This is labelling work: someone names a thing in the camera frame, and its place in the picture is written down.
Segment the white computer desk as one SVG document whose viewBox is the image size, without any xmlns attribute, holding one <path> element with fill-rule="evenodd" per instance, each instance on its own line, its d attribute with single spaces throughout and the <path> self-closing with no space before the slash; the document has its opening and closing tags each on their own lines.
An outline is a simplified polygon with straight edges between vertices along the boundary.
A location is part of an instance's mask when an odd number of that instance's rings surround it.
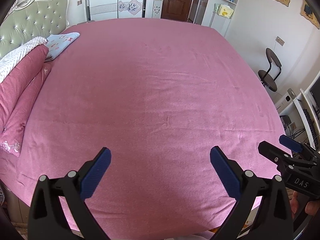
<svg viewBox="0 0 320 240">
<path fill-rule="evenodd" d="M 291 90 L 287 94 L 287 105 L 284 102 L 277 103 L 279 116 L 287 116 L 289 124 L 284 124 L 285 134 L 299 142 L 306 142 L 311 147 L 319 150 L 319 106 L 311 90 L 319 81 L 319 75 L 306 89 L 300 89 L 298 94 Z"/>
</svg>

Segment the light blue patterned pillow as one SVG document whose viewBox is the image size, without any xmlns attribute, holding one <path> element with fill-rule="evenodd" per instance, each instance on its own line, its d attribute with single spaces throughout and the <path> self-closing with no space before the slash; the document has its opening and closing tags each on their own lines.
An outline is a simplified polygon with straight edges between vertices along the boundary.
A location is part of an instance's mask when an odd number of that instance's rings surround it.
<svg viewBox="0 0 320 240">
<path fill-rule="evenodd" d="M 50 35 L 45 46 L 48 48 L 46 62 L 56 59 L 72 42 L 80 37 L 80 33 Z"/>
</svg>

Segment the white wall display shelf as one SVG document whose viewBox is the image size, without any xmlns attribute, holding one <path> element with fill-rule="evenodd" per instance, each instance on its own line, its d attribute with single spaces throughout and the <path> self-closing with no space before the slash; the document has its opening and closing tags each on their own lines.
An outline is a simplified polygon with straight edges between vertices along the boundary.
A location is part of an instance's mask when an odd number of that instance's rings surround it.
<svg viewBox="0 0 320 240">
<path fill-rule="evenodd" d="M 213 0 L 213 14 L 209 26 L 225 37 L 238 0 Z"/>
</svg>

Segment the green tufted headboard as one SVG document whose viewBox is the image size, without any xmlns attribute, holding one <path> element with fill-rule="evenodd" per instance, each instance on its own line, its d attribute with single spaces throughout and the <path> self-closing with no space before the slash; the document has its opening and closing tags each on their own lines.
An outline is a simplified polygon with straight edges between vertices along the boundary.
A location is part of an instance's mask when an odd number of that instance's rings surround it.
<svg viewBox="0 0 320 240">
<path fill-rule="evenodd" d="M 1 24 L 1 57 L 32 38 L 62 33 L 68 6 L 69 0 L 16 0 Z"/>
</svg>

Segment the white knitted blanket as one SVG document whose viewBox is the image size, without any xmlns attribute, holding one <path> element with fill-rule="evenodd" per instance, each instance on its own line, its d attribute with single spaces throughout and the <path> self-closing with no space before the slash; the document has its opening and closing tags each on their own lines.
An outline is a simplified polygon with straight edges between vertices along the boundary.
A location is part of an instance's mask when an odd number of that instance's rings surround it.
<svg viewBox="0 0 320 240">
<path fill-rule="evenodd" d="M 10 74 L 10 72 L 18 65 L 18 63 L 34 48 L 47 43 L 45 37 L 35 37 L 20 47 L 7 53 L 0 61 L 1 82 Z"/>
</svg>

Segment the pink folded quilt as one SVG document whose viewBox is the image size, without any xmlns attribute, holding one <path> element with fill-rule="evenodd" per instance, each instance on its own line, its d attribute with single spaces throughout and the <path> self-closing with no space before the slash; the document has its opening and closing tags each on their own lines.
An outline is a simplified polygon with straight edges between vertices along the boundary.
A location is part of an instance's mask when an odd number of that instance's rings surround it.
<svg viewBox="0 0 320 240">
<path fill-rule="evenodd" d="M 31 50 L 1 83 L 1 151 L 19 157 L 24 129 L 51 65 L 48 48 Z"/>
</svg>

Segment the yellow wall picture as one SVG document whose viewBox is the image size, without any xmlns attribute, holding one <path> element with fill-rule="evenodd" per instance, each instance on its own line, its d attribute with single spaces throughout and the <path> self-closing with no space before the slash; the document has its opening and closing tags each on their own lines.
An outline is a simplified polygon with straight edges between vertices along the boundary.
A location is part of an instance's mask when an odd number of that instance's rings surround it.
<svg viewBox="0 0 320 240">
<path fill-rule="evenodd" d="M 319 22 L 318 22 L 316 16 L 314 15 L 312 9 L 310 8 L 310 6 L 308 5 L 308 3 L 305 0 L 303 0 L 300 14 L 304 18 L 309 20 L 317 29 L 319 29 Z"/>
</svg>

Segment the pink bed sheet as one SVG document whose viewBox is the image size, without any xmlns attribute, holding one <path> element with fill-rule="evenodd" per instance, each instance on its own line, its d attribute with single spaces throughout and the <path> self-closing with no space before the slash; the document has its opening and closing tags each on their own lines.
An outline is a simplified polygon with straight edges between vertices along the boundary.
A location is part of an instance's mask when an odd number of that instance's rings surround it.
<svg viewBox="0 0 320 240">
<path fill-rule="evenodd" d="M 39 176 L 79 169 L 103 147 L 111 165 L 87 206 L 112 239 L 164 239 L 220 226 L 234 205 L 210 163 L 219 146 L 257 176 L 276 166 L 278 112 L 248 64 L 214 29 L 154 18 L 74 25 L 1 181 L 30 204 Z"/>
</svg>

